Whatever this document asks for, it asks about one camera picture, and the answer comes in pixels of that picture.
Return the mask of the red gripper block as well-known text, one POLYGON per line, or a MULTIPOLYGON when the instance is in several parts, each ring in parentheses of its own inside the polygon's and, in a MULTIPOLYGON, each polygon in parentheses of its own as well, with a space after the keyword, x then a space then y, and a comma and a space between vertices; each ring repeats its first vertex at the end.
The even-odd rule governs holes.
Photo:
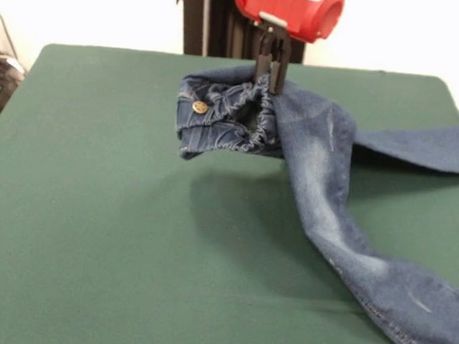
POLYGON ((272 45, 276 54, 272 63, 270 92, 280 95, 284 88, 291 39, 314 43, 326 39, 335 29, 344 10, 345 0, 235 0, 238 11, 247 19, 261 24, 259 51, 256 56, 255 81, 269 71, 272 45), (279 26, 274 33, 274 26, 279 26))

